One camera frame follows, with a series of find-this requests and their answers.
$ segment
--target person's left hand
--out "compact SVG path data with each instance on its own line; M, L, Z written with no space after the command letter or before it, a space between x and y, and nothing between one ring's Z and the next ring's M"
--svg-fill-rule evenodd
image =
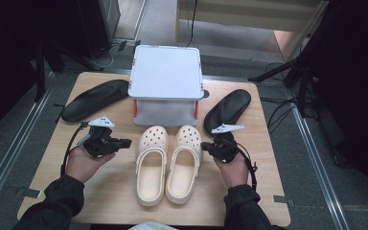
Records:
M115 152L98 158L92 157L85 147L77 147L71 150L68 156L65 173L82 183L88 181L103 164L111 160Z

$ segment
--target white box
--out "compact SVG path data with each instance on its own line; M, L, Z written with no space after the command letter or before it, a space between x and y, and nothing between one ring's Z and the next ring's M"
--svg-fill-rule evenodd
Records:
M136 125L196 125L198 101L204 96L199 50L136 47L128 94L134 99Z

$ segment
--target tripod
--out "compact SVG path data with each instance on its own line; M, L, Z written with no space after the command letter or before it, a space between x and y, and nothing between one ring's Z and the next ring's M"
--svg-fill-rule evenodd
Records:
M307 43L306 48L304 51L296 58L284 63L283 65L276 67L269 72L262 74L255 78L249 78L248 81L264 81L276 74L279 74L287 69L290 69L288 74L284 79L284 85L287 88L291 88L294 86L300 79L300 89L298 95L298 105L297 108L303 118L306 117L304 109L305 109L305 99L306 99L306 92L309 80L312 80L312 64L313 59L315 58L314 54L317 53L319 46L324 44L324 41L327 39L329 34L327 31L332 26L334 19L337 16L338 8L332 5L333 2L330 2L324 17L318 26L316 32L312 35L310 41Z

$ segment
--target floor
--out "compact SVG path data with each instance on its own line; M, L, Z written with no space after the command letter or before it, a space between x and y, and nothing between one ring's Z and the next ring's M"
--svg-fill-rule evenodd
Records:
M141 23L124 36L118 34L121 30L117 31L115 43L126 39L131 44L140 41L141 44L148 45L175 45L175 1L149 0L142 15L137 12L143 6L143 1L137 1L136 6L139 7L136 7L136 14L124 13L127 7L123 2L120 0L122 16L133 14L136 19L130 21ZM190 23L180 21L179 45L187 45L189 42ZM191 45L198 48L205 58L202 71L206 78L247 83L245 76L256 77L262 73L259 71L267 71L284 63L274 34L269 30L196 22ZM125 68L128 63L121 63L122 59L118 62L118 55L121 56L122 53L115 53L116 63L106 71L129 73L128 68ZM111 56L104 55L95 61L106 64L110 59ZM224 70L219 69L222 66L216 65L219 61L226 67ZM249 63L256 71L245 70ZM18 159L6 175L6 182L1 184L0 229L10 228L16 220L16 208L22 201L19 191L28 188L33 171L47 146L47 140L50 140L61 105L65 104L80 72L79 68L68 67L62 74L48 75L48 81L53 81L53 88L46 99L47 105L38 107L38 104L28 103L33 101L34 91L31 90L0 124L1 163L6 159L7 149L13 148L11 142L18 138L16 131L22 128L28 111L36 110L40 114L28 122L31 127L25 136L27 141L13 150ZM288 100L298 92L296 88L285 88L281 84L281 78L278 75L257 83L267 121L279 106L276 100ZM368 229L368 179L355 169L341 169L336 166L333 148L320 121L302 119L295 109L290 110L291 107L292 104L288 104L280 109L282 111L276 114L276 118L279 118L278 126L269 128L291 215L291 225L287 229ZM73 223L70 229L89 228L89 224Z

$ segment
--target wooden table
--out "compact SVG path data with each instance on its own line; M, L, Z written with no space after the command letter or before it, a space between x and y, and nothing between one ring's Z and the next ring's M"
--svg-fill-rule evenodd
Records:
M193 20L195 2L177 0L176 43L179 20ZM327 6L323 0L198 0L195 21L273 30L288 61L304 38L315 32Z
M82 73L71 92L68 103L83 91L100 83L114 79L129 79L126 75ZM246 147L259 169L257 192L262 197L259 202L271 223L280 226L290 224L288 206L275 202L273 196L283 196L284 191L277 169L276 159L267 132L265 117L256 85L249 82L229 82L204 80L204 88L210 92L210 97L199 102L198 123L196 128L201 132L203 141L212 142L203 129L203 119L206 113L224 96L235 89L245 89L252 97L252 102L244 111L238 124L245 129L234 131L238 143ZM200 225L222 226L225 215L223 197L227 188L220 177L220 171L212 156L204 151L204 161L201 165L195 191L188 203L176 205L165 197L154 207L141 206L135 197L135 152L137 141L147 126L137 126L133 123L133 99L123 99L90 116L90 121L106 115L115 127L112 137L131 139L130 149L120 149L116 157L102 166L98 172L85 183L85 204L82 211L73 218L73 222L137 224L148 220L159 221L168 225ZM40 162L34 176L31 189L43 191L53 180L59 178L59 168L68 142L79 124L69 124L59 120L49 146ZM179 127L167 127L170 146L168 151L168 167L173 152L173 141ZM89 127L80 132L76 142L84 136ZM25 197L18 211L20 218L33 204L42 201L40 198Z

